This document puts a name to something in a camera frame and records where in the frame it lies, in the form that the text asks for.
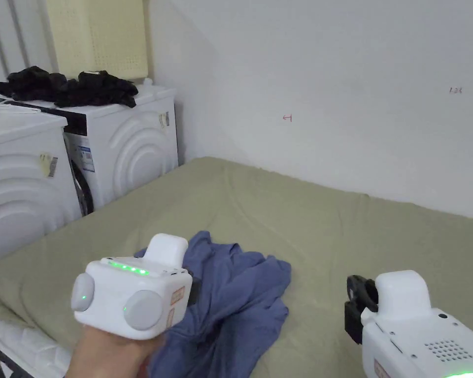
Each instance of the dryer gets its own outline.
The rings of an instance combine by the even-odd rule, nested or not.
[[[134,108],[9,101],[66,118],[74,172],[84,176],[95,210],[178,166],[175,90],[148,80],[137,88]]]

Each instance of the human hand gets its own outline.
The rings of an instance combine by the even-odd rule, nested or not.
[[[130,340],[85,326],[66,378],[136,378],[140,365],[162,344],[162,336]]]

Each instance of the green sheet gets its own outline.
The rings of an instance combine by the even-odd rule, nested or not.
[[[413,269],[433,306],[473,329],[473,220],[305,183],[213,158],[182,166],[0,260],[0,319],[73,348],[72,283],[89,261],[131,255],[165,232],[274,254],[293,266],[279,340],[254,377],[363,378],[343,330],[345,280]]]

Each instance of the white appliance top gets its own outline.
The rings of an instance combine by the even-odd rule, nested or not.
[[[66,125],[67,120],[63,117],[44,114],[34,109],[0,105],[0,143],[56,127],[63,128]]]
[[[135,96],[136,105],[142,105],[147,102],[157,101],[163,98],[175,97],[176,90],[168,89],[165,87],[160,87],[152,85],[152,80],[145,80],[144,84],[139,84],[136,86],[138,89],[138,94]],[[56,108],[53,103],[47,101],[22,101],[22,103],[40,106],[44,108]],[[129,109],[125,105],[111,104],[105,106],[76,106],[76,107],[66,107],[58,108],[63,111],[70,111],[72,113],[81,113],[86,114],[88,119],[94,119],[98,117],[103,117],[108,114],[115,113],[119,110]]]

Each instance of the black clamp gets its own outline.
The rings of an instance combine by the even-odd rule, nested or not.
[[[378,292],[374,280],[361,276],[347,277],[348,301],[345,302],[345,331],[358,344],[363,343],[361,314],[364,309],[378,312]]]
[[[193,277],[193,284],[191,285],[191,292],[189,293],[188,307],[193,306],[198,301],[200,291],[202,289],[202,281],[194,276],[194,273],[188,269],[188,273]]]

